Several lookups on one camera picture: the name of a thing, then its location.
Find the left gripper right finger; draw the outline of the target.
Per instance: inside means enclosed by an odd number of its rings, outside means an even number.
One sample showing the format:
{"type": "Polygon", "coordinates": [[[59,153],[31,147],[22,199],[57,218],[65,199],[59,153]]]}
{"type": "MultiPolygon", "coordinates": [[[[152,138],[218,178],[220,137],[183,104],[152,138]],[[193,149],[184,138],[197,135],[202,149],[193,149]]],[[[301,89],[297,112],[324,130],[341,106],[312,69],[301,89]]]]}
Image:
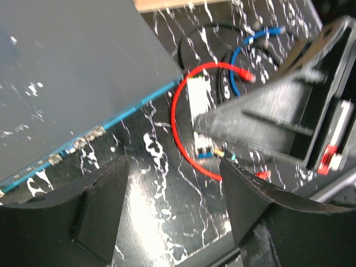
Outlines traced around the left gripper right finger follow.
{"type": "Polygon", "coordinates": [[[234,244],[244,266],[354,266],[355,209],[286,191],[220,162],[234,244]]]}

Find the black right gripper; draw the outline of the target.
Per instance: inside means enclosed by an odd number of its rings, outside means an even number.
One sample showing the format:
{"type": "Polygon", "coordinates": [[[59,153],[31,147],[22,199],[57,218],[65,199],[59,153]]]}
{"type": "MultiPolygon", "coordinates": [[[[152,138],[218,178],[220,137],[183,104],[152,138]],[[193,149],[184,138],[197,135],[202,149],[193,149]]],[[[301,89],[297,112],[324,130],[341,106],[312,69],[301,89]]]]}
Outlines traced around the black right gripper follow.
{"type": "Polygon", "coordinates": [[[355,19],[342,16],[293,45],[279,80],[197,117],[194,130],[295,165],[316,188],[355,157],[355,19]]]}

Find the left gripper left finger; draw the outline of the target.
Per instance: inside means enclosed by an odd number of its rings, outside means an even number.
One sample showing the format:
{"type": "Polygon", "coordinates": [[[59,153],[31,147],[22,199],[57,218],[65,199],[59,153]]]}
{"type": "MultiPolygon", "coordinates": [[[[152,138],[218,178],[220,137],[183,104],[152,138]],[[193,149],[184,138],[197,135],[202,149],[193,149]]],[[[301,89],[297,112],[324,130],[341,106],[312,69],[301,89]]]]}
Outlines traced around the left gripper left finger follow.
{"type": "Polygon", "coordinates": [[[128,175],[122,155],[59,189],[2,205],[1,265],[110,265],[128,175]]]}

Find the silver plug with blue latch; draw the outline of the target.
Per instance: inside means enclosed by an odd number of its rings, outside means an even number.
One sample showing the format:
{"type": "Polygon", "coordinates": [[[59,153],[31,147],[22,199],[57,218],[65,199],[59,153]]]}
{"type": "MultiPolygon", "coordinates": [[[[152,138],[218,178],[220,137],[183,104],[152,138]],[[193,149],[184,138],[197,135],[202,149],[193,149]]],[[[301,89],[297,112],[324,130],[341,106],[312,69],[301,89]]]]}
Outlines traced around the silver plug with blue latch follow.
{"type": "Polygon", "coordinates": [[[211,110],[209,93],[211,92],[210,79],[204,75],[197,75],[187,79],[187,96],[189,99],[191,124],[193,128],[194,151],[197,159],[213,157],[214,143],[212,138],[197,133],[194,130],[196,119],[211,110]]]}

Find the dark grey network switch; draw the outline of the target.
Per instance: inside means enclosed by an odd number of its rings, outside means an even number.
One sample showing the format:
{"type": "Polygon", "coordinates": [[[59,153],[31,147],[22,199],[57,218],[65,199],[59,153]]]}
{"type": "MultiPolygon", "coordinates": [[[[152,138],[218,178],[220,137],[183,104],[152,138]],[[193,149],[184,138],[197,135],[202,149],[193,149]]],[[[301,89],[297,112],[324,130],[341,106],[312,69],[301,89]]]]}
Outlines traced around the dark grey network switch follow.
{"type": "Polygon", "coordinates": [[[181,76],[131,1],[2,1],[1,193],[181,76]]]}

